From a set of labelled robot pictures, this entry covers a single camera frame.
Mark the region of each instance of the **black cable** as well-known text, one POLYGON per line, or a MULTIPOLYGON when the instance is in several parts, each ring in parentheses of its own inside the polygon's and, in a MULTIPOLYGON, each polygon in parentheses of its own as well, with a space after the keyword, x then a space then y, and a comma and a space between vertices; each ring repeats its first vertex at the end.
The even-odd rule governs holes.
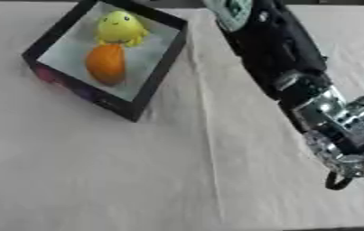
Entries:
POLYGON ((325 187, 326 189, 331 189, 331 190, 342 190, 346 187, 348 187, 348 185, 351 183, 351 181, 353 180, 353 178, 343 178, 340 181, 336 181, 338 177, 338 173, 331 171, 328 174, 328 177, 326 178, 325 181, 325 187))

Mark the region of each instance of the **orange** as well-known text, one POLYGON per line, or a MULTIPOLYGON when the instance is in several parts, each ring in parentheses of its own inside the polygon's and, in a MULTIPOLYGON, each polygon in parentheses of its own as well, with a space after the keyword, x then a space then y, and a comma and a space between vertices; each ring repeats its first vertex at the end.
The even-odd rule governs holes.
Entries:
POLYGON ((100 45, 86 58, 86 68, 98 82, 113 86, 124 80, 126 61, 119 44, 100 45))

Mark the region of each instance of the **box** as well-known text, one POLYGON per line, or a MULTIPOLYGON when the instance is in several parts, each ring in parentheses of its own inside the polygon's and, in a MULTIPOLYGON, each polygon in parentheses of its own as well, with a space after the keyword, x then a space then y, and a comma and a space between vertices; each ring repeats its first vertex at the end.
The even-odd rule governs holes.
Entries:
POLYGON ((36 76, 136 122, 181 52, 187 22, 128 0, 83 0, 23 53, 36 76), (84 63, 97 46, 98 19, 125 10, 150 32, 144 43, 125 48, 126 81, 107 87, 90 77, 84 63))

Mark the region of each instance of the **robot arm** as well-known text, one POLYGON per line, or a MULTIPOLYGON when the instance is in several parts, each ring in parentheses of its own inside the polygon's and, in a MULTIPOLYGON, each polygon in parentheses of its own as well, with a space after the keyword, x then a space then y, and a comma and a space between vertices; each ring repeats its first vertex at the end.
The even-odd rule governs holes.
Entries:
POLYGON ((325 58, 291 11, 280 0, 204 3, 254 81, 331 170, 326 188, 344 189, 364 177, 364 97, 342 97, 325 73, 325 58))

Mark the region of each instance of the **white tablecloth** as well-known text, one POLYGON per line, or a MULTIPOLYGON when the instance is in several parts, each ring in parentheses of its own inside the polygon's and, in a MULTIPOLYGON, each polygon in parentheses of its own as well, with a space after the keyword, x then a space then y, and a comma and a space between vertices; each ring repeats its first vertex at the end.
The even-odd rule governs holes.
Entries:
MULTIPOLYGON (((0 231, 364 226, 242 69, 207 10, 141 121, 42 83, 20 54, 73 3, 0 3, 0 231)), ((292 7, 344 95, 364 94, 364 7, 292 7)))

